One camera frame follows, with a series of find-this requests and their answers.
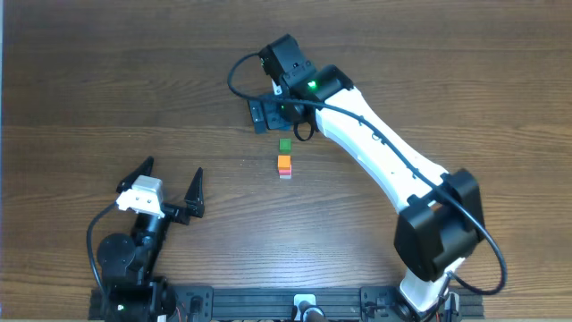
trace wooden table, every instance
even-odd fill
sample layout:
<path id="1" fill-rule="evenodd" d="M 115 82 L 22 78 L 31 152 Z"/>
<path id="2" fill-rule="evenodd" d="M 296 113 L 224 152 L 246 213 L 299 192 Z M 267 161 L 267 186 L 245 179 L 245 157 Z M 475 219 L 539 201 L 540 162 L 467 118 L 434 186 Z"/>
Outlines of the wooden table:
<path id="1" fill-rule="evenodd" d="M 337 64 L 412 147 L 478 178 L 509 263 L 488 318 L 572 316 L 572 5 L 565 1 L 6 1 L 3 318 L 85 318 L 91 218 L 145 157 L 182 203 L 205 168 L 206 215 L 173 226 L 157 273 L 216 287 L 397 284 L 397 216 L 341 148 L 255 135 L 226 87 L 284 33 Z M 256 59 L 236 75 L 270 88 Z M 127 232 L 113 212 L 94 243 Z M 493 286 L 486 244 L 460 270 Z"/>

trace orange block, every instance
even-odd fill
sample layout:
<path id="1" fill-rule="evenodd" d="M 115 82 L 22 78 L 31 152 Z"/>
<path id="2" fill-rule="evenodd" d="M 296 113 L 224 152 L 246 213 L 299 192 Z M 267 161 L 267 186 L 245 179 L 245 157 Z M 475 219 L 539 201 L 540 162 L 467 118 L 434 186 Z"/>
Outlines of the orange block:
<path id="1" fill-rule="evenodd" d="M 278 156 L 278 170 L 290 170 L 292 159 L 290 156 Z"/>

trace stacked blocks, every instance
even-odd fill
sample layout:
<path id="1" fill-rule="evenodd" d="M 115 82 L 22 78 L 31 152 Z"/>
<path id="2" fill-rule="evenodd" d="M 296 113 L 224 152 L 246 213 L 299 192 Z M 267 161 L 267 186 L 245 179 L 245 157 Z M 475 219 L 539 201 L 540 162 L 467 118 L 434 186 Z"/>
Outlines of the stacked blocks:
<path id="1" fill-rule="evenodd" d="M 280 139 L 280 155 L 278 156 L 278 174 L 280 179 L 292 178 L 292 157 L 285 156 L 292 151 L 290 139 Z"/>

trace green block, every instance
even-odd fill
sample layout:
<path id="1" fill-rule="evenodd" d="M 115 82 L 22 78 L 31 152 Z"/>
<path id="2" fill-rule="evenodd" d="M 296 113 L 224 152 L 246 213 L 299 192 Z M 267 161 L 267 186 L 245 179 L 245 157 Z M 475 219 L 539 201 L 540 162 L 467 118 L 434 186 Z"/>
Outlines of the green block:
<path id="1" fill-rule="evenodd" d="M 280 153 L 289 154 L 292 151 L 292 140 L 280 139 Z"/>

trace wood grain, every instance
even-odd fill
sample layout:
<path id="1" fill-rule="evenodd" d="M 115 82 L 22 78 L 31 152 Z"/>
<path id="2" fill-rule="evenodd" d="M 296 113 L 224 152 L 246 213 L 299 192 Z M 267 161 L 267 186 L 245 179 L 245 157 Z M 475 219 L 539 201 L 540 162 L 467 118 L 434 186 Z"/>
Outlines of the wood grain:
<path id="1" fill-rule="evenodd" d="M 320 135 L 255 135 L 226 88 L 243 55 L 289 32 L 337 64 L 415 149 L 469 169 L 509 284 L 488 318 L 572 316 L 572 4 L 488 0 L 6 1 L 2 318 L 87 316 L 91 218 L 144 160 L 180 202 L 205 168 L 206 215 L 174 226 L 157 273 L 224 287 L 397 284 L 397 217 L 374 181 Z M 257 62 L 237 86 L 269 90 Z M 127 231 L 113 212 L 95 244 Z M 462 267 L 498 278 L 486 245 Z"/>

